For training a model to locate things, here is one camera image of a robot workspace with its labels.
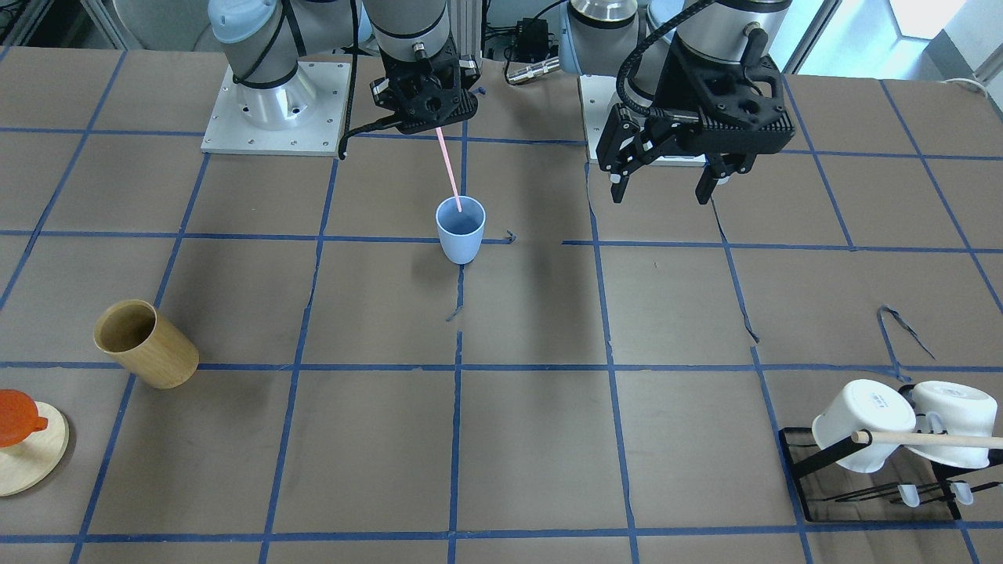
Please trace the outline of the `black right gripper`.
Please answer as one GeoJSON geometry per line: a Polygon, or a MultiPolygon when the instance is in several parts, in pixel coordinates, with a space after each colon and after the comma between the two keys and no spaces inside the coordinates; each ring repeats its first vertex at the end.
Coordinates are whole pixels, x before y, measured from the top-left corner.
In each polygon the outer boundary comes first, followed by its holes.
{"type": "Polygon", "coordinates": [[[377,107],[390,111],[398,132],[420,133],[474,118],[479,100],[472,87],[480,78],[477,60],[459,57],[454,43],[436,54],[403,61],[381,53],[386,75],[370,82],[377,107]]]}

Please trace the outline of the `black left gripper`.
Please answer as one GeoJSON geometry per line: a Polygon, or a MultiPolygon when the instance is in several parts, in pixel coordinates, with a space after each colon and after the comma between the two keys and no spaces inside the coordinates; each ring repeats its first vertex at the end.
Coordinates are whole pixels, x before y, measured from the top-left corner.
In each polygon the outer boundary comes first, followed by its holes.
{"type": "Polygon", "coordinates": [[[778,153],[796,133],[770,55],[742,67],[671,51],[654,106],[664,111],[662,117],[634,117],[623,103],[607,114],[597,161],[610,173],[614,204],[622,204],[630,175],[642,165],[662,156],[710,156],[695,188],[704,206],[720,183],[749,170],[749,158],[778,153]]]}

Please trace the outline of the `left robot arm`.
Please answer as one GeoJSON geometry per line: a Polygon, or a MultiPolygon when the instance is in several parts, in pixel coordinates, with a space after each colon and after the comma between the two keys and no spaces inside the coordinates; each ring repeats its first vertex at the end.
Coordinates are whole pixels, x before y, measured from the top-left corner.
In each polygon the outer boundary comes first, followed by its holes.
{"type": "Polygon", "coordinates": [[[621,203],[660,157],[702,157],[700,204],[759,156],[795,135],[768,50],[788,1],[569,1],[559,60],[568,74],[609,76],[614,93],[596,158],[621,203]]]}

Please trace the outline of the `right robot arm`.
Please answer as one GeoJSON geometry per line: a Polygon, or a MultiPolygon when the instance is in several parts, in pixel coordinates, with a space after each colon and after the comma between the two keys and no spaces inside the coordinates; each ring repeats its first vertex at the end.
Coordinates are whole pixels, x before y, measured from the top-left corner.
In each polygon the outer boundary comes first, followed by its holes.
{"type": "Polygon", "coordinates": [[[207,12],[232,82],[251,92],[286,86],[307,55],[376,53],[384,75],[370,89],[386,116],[347,129],[347,138],[431,131],[479,110],[479,60],[456,44],[447,1],[211,1],[207,12]]]}

